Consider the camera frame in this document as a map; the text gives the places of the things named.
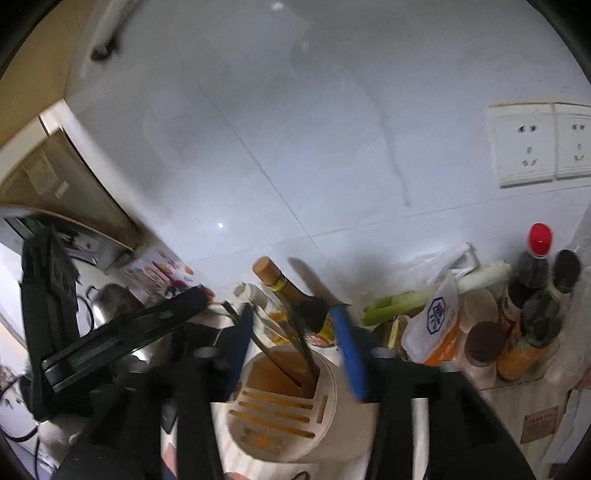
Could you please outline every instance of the electrical outlet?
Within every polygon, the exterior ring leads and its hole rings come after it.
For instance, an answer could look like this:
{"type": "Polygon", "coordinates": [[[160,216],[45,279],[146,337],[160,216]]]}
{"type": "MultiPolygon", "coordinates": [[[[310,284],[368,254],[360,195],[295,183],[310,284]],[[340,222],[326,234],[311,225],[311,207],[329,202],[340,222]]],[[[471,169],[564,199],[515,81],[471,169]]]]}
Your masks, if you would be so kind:
{"type": "Polygon", "coordinates": [[[591,107],[556,103],[557,175],[591,175],[591,107]]]}
{"type": "Polygon", "coordinates": [[[547,103],[489,109],[495,170],[502,187],[552,180],[556,172],[556,135],[547,103]]]}

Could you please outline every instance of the metal pot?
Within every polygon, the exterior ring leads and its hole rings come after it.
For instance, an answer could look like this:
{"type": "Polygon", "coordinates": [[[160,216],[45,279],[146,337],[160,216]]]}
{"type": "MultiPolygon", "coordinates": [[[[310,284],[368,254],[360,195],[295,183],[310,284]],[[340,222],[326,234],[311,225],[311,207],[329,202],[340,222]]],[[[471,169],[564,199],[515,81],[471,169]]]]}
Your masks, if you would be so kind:
{"type": "Polygon", "coordinates": [[[104,325],[121,313],[134,313],[144,309],[144,304],[128,288],[117,283],[109,283],[100,290],[91,285],[86,289],[85,295],[90,300],[96,327],[104,325]],[[93,295],[90,293],[92,290],[96,290],[93,295]]]}
{"type": "MultiPolygon", "coordinates": [[[[144,304],[128,288],[109,283],[100,290],[94,285],[86,289],[86,298],[95,317],[95,326],[99,327],[122,313],[140,312],[144,304]]],[[[168,334],[145,347],[137,349],[115,362],[115,369],[121,371],[144,371],[146,368],[162,364],[170,356],[172,335],[168,334]]]]}

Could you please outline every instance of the wall tile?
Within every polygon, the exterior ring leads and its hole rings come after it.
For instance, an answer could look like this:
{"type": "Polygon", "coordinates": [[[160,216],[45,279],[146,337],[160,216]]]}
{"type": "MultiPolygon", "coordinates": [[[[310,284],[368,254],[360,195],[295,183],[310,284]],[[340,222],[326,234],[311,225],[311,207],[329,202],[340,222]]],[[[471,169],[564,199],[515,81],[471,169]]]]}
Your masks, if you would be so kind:
{"type": "Polygon", "coordinates": [[[327,298],[328,291],[339,300],[348,301],[331,267],[309,238],[217,255],[189,262],[189,265],[203,284],[212,288],[220,298],[225,298],[240,282],[261,285],[252,272],[252,264],[263,255],[270,257],[303,292],[327,298]]]}
{"type": "Polygon", "coordinates": [[[375,223],[312,237],[351,297],[387,278],[390,266],[470,242],[481,263],[513,262],[527,232],[544,222],[552,252],[572,239],[591,200],[591,187],[494,200],[478,205],[375,223]]]}

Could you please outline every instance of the soy sauce bottle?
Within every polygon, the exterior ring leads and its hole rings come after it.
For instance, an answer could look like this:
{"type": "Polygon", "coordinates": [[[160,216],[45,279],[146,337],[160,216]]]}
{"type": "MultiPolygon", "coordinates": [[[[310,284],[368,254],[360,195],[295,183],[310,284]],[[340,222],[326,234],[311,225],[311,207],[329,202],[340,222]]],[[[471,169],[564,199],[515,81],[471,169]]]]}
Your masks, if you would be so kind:
{"type": "Polygon", "coordinates": [[[519,378],[558,337],[580,271],[581,264],[574,252],[561,250],[558,253],[551,281],[525,302],[519,325],[497,361],[497,371],[502,378],[519,378]]]}
{"type": "Polygon", "coordinates": [[[335,344],[332,317],[324,300],[303,293],[269,257],[254,262],[252,271],[284,304],[298,313],[306,327],[308,343],[322,347],[335,344]]]}
{"type": "Polygon", "coordinates": [[[543,223],[535,223],[528,235],[528,250],[517,260],[515,274],[509,280],[501,301],[499,321],[507,335],[519,322],[521,309],[529,298],[548,281],[550,266],[546,255],[552,246],[552,231],[543,223]]]}

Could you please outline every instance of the plastic bag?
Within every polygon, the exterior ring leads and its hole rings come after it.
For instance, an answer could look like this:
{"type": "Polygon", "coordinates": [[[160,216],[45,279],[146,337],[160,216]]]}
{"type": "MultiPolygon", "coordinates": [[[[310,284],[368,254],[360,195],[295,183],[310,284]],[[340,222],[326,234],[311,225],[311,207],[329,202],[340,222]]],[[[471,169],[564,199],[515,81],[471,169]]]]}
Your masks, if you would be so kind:
{"type": "Polygon", "coordinates": [[[447,274],[458,279],[477,267],[478,260],[467,242],[438,254],[422,255],[410,262],[391,265],[387,275],[376,278],[362,291],[356,292],[359,304],[355,302],[355,315],[361,316],[361,310],[380,297],[420,291],[447,274]]]}
{"type": "Polygon", "coordinates": [[[568,249],[579,257],[581,275],[559,335],[560,349],[544,375],[548,383],[564,391],[574,388],[591,366],[591,203],[568,249]]]}
{"type": "Polygon", "coordinates": [[[452,275],[435,292],[421,313],[408,322],[402,347],[416,363],[438,365],[453,359],[458,333],[457,285],[452,275]]]}

